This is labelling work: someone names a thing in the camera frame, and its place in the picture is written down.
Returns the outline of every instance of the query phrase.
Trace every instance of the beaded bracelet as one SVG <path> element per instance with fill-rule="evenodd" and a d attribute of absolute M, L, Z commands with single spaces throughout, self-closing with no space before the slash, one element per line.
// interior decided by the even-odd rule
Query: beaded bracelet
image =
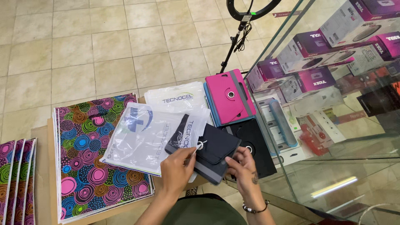
<path fill-rule="evenodd" d="M 261 211 L 257 211 L 257 210 L 255 210 L 255 209 L 248 208 L 247 206 L 244 205 L 244 203 L 243 203 L 243 209 L 244 209 L 246 212 L 248 212 L 248 213 L 253 213 L 253 214 L 255 214 L 255 213 L 261 213 L 261 212 L 264 212 L 264 211 L 267 209 L 268 203 L 270 203 L 270 201 L 265 200 L 265 209 L 263 209 L 263 210 L 261 210 Z"/>

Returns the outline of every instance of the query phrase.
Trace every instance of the cardboard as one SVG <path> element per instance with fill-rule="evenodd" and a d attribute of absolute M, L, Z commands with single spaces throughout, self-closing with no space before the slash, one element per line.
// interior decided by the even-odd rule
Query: cardboard
<path fill-rule="evenodd" d="M 144 97 L 138 98 L 139 103 L 146 103 Z M 53 120 L 47 120 L 47 126 L 39 127 L 31 130 L 31 136 L 37 137 L 37 154 L 36 154 L 36 170 L 35 170 L 35 216 L 36 224 L 40 225 L 56 225 L 57 224 L 57 186 L 56 186 L 56 161 L 54 150 L 54 131 Z M 154 186 L 157 190 L 162 188 L 162 178 L 154 177 Z M 207 180 L 202 176 L 197 178 L 192 183 L 188 183 L 185 190 L 200 186 L 207 183 Z M 69 225 L 87 225 L 97 221 L 109 218 L 113 215 L 131 211 L 150 204 L 154 200 L 153 197 L 145 198 L 140 201 L 135 201 L 122 205 L 107 211 L 97 213 L 85 217 L 83 219 L 68 223 Z"/>

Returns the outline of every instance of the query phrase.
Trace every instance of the glass shelf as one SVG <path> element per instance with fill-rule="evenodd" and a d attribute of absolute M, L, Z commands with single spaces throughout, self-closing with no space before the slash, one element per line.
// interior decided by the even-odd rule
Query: glass shelf
<path fill-rule="evenodd" d="M 288 16 L 276 18 L 282 23 L 281 27 L 245 78 L 254 72 L 258 62 L 276 58 L 296 34 L 318 30 L 345 1 L 282 0 L 283 6 L 289 5 L 294 8 Z M 254 2 L 255 8 L 252 8 L 252 11 L 258 10 L 257 7 L 265 6 L 265 1 L 259 1 L 257 4 L 257 0 Z M 280 10 L 288 11 L 279 7 L 271 13 L 278 13 Z M 394 23 L 391 29 L 400 31 L 399 26 L 400 22 Z M 365 80 L 371 77 L 367 76 L 371 72 L 376 76 L 371 80 Z M 358 222 L 362 212 L 369 206 L 400 203 L 398 150 L 400 148 L 400 110 L 387 110 L 369 117 L 357 99 L 367 93 L 374 93 L 378 100 L 383 101 L 384 97 L 380 95 L 379 89 L 389 87 L 392 82 L 400 81 L 400 74 L 380 76 L 379 71 L 376 70 L 368 73 L 363 74 L 364 87 L 351 87 L 352 90 L 346 93 L 343 88 L 340 89 L 341 86 L 338 86 L 340 83 L 338 80 L 343 79 L 342 77 L 347 73 L 333 74 L 332 72 L 336 80 L 336 85 L 332 88 L 340 90 L 342 102 L 328 106 L 324 113 L 345 140 L 326 147 L 327 152 L 318 156 L 299 138 L 303 131 L 295 131 L 295 137 L 305 152 L 305 156 L 291 163 L 282 161 L 280 155 L 288 151 L 281 150 L 279 153 L 280 143 L 276 143 L 276 137 L 271 131 L 273 128 L 268 125 L 270 121 L 264 112 L 265 107 L 258 104 L 259 99 L 279 92 L 280 89 L 252 93 L 249 88 L 253 102 L 257 105 L 257 120 L 267 146 L 271 152 L 276 153 L 275 157 L 279 159 L 279 164 L 276 166 L 277 173 L 260 179 L 263 192 L 355 222 Z M 286 105 L 295 104 L 295 102 L 289 102 Z M 296 120 L 299 125 L 304 123 L 300 117 Z M 399 211 L 400 207 L 395 206 L 374 209 L 366 214 L 367 221 L 363 220 L 363 224 L 390 224 L 388 221 L 393 219 L 393 216 L 399 219 Z"/>

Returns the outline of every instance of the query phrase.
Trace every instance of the plastic packaging bag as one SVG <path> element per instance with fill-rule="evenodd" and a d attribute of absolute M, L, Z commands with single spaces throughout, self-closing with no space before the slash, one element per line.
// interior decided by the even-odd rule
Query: plastic packaging bag
<path fill-rule="evenodd" d="M 144 94 L 150 106 L 174 107 L 179 109 L 209 108 L 203 83 L 199 81 L 149 90 Z M 210 113 L 207 123 L 215 126 Z"/>
<path fill-rule="evenodd" d="M 209 114 L 206 108 L 181 110 L 129 102 L 100 160 L 161 176 L 160 163 L 168 156 L 165 145 L 179 125 L 185 123 L 184 129 L 174 135 L 175 144 L 180 140 L 181 148 L 194 147 L 204 133 Z"/>

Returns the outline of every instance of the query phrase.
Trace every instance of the zip lock bag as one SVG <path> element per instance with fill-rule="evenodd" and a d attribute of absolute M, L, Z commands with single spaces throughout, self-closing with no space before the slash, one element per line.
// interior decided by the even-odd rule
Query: zip lock bag
<path fill-rule="evenodd" d="M 197 145 L 204 133 L 210 110 L 149 106 L 129 102 L 110 139 L 101 162 L 161 176 L 164 151 L 175 134 L 176 145 L 190 148 Z M 176 134 L 181 122 L 184 129 Z"/>

